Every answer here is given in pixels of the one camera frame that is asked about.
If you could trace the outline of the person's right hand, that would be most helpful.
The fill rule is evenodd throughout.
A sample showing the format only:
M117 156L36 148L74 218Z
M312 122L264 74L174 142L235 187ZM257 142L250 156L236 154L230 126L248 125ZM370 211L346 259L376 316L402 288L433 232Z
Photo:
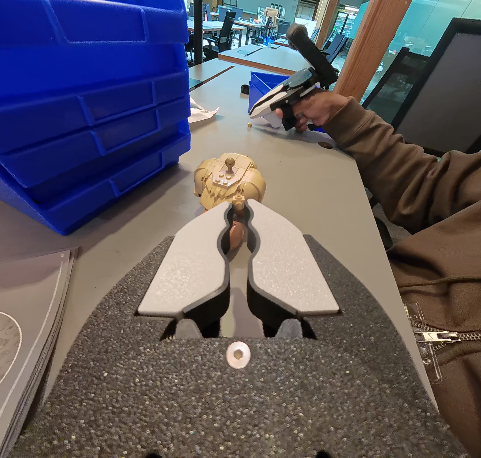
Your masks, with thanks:
M349 102L349 97L315 88L292 105L296 117L295 129L302 133L308 129L311 121L316 128L325 125L337 112Z

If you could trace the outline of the small blue plastic bin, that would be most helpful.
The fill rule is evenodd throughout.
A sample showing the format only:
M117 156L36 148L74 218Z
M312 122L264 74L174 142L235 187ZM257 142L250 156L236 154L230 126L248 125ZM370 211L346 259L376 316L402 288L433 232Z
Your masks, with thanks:
M313 68L303 69L290 76L274 75L271 73L251 72L249 83L249 113L254 104L263 96L269 93L282 82L291 82L298 86L315 85L320 86L320 77ZM274 113L268 115L268 119L262 117L253 119L254 123L260 123L261 120L267 122L273 128L283 127L285 131L295 127L296 117L292 112L292 107L283 107L276 109Z

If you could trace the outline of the wood-edged grey table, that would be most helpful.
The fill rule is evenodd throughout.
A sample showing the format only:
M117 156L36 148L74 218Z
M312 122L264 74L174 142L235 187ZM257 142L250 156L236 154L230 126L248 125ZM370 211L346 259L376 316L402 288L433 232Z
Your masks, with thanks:
M285 76L293 75L297 71L310 67L310 64L300 53L286 46L246 45L219 53L218 58L229 63L245 65Z

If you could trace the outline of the wooden pillar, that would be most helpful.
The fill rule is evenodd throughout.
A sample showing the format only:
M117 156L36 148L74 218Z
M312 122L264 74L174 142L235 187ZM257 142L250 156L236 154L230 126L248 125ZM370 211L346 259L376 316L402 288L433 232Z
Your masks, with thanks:
M360 101L412 0L370 0L334 92Z

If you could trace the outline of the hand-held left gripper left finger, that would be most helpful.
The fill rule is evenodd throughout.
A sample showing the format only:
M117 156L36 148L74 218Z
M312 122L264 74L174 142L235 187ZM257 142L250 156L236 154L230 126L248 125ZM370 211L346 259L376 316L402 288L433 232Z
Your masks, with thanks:
M191 319L198 327L229 307L230 203L199 215L175 235L138 306L140 316Z

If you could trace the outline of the person's right forearm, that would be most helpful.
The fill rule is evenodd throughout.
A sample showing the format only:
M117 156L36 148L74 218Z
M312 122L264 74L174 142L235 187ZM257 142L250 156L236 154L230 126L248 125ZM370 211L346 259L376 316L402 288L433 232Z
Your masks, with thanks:
M364 185L390 222L412 235L431 227L480 239L480 152L454 150L438 160L405 143L354 98L324 129L354 158Z

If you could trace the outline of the stack of blue plastic bins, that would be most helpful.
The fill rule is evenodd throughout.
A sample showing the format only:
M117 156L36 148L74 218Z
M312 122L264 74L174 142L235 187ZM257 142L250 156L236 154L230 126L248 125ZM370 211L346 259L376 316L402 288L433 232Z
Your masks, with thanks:
M190 149L184 0L1 0L1 201L67 235Z

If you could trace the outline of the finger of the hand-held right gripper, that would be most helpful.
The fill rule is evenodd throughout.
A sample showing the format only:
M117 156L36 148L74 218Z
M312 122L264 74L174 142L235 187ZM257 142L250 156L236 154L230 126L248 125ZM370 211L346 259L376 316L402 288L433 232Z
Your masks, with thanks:
M301 99L301 97L308 94L314 88L315 88L315 85L308 85L307 87L305 87L304 85L298 86L298 101ZM293 104L292 105L286 104L284 106L262 106L262 99L263 99L263 97L254 104L254 106L252 107L252 109L250 111L250 118L252 120L256 119L256 118L260 118L260 117L267 120L268 115L274 113L276 109L280 109L280 108L283 108L283 107L286 107L286 106L287 107L293 106Z
M298 100L298 85L282 82L262 99L262 106L292 105Z

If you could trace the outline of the grey instruction booklet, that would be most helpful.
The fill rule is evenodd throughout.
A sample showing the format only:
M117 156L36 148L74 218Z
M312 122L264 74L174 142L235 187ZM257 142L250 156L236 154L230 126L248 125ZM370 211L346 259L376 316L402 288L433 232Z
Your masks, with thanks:
M1 261L1 457L45 395L78 249Z

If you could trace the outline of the grey desk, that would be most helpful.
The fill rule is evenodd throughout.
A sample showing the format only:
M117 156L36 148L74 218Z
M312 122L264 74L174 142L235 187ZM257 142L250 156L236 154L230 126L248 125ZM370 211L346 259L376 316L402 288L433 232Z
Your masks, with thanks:
M382 305L434 399L356 163L336 149L323 149L312 133L295 136L256 125L249 128L248 98L240 88L252 70L219 60L190 68L190 77L203 82L191 97L209 111L218 108L218 114L191 127L190 151L177 166L75 233L61 236L1 203L1 260L80 247L46 393L101 299L160 242L200 213L193 171L204 159L233 151L253 158L265 178L263 204L313 236Z

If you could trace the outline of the tan brick model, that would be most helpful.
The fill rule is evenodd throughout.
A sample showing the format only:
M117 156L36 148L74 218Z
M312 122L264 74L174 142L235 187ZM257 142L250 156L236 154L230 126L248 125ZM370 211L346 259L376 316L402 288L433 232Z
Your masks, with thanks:
M262 202L267 188L253 159L238 153L202 161L193 176L194 193L205 210L227 202L241 211L249 199Z

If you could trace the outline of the black framed grey board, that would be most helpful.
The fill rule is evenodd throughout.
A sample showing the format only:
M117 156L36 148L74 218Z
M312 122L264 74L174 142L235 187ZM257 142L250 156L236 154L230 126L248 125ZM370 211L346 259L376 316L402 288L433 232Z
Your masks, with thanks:
M480 151L479 19L451 20L392 126L435 156Z

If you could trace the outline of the black metal pole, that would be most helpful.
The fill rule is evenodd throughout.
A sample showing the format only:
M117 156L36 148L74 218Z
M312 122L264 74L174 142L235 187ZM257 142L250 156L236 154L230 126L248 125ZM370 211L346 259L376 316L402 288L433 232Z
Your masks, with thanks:
M203 0L193 0L194 9L194 63L195 65L202 64L203 61Z

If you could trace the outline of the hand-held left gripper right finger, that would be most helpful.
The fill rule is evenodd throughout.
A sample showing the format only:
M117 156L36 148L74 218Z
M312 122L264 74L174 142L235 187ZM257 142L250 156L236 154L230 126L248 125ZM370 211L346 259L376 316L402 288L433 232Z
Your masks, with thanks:
M334 298L303 233L263 204L246 201L248 263L247 302L266 325L286 319L335 315Z

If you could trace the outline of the black mesh office chair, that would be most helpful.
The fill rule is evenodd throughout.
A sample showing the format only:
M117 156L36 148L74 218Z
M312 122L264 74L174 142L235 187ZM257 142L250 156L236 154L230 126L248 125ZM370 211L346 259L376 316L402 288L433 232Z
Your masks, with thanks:
M401 48L362 106L391 124L429 59L407 47Z

